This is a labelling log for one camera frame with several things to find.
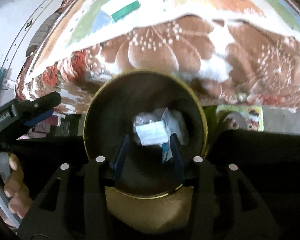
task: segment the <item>fingernail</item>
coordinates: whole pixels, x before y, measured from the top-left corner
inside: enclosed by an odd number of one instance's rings
[[[6,194],[6,196],[7,196],[8,198],[11,198],[11,194],[10,194],[7,190],[5,190],[4,193]]]
[[[16,213],[16,211],[12,207],[9,207],[9,210],[11,211],[12,214]]]
[[[10,165],[11,165],[11,168],[14,169],[15,171],[18,169],[18,165],[15,161],[12,161]]]

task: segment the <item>finger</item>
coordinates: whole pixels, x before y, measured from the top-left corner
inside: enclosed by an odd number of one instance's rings
[[[10,177],[8,178],[6,184],[4,185],[4,193],[9,198],[13,197],[17,192],[19,192],[22,184],[23,184],[22,169],[12,171]]]
[[[235,125],[235,119],[232,119],[232,118],[230,119],[230,125],[231,125],[231,126],[234,126],[234,125]]]
[[[18,167],[20,167],[20,162],[18,157],[15,156],[13,153],[10,153],[9,165],[15,171],[18,170]]]
[[[238,124],[238,123],[235,123],[233,127],[234,127],[235,130],[236,130],[236,129],[239,129],[239,124]]]
[[[27,186],[23,184],[20,192],[16,193],[8,204],[9,210],[13,214],[16,213],[20,218],[24,218],[33,202],[28,192]]]

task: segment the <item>black fabric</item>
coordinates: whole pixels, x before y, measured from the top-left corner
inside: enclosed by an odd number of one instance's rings
[[[219,136],[207,159],[237,164],[282,230],[300,227],[300,136],[230,130]]]
[[[19,158],[24,171],[24,182],[33,199],[61,164],[80,166],[88,163],[83,137],[19,140],[7,150]]]
[[[33,198],[60,164],[88,161],[82,137],[17,141],[9,150],[20,159]],[[231,130],[221,134],[207,158],[217,165],[236,163],[274,215],[282,239],[300,239],[300,136]],[[184,230],[149,236],[113,222],[117,239],[184,239]]]

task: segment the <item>floor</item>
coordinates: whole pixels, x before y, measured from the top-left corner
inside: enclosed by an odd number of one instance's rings
[[[276,133],[300,134],[300,111],[263,107],[264,130]]]

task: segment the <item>brown floral pattern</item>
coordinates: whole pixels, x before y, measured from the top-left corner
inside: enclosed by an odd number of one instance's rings
[[[210,59],[214,46],[208,38],[213,26],[197,16],[138,28],[104,42],[101,56],[121,70],[155,68],[197,73],[201,60]]]
[[[65,0],[62,8],[71,2]],[[223,54],[216,32],[231,37]],[[300,109],[300,42],[241,20],[206,21],[188,15],[137,28],[74,52],[24,84],[31,61],[29,57],[17,80],[17,97],[32,100],[58,91],[62,96],[58,111],[63,113],[85,112],[105,81],[136,68],[153,68],[183,78],[202,105]]]

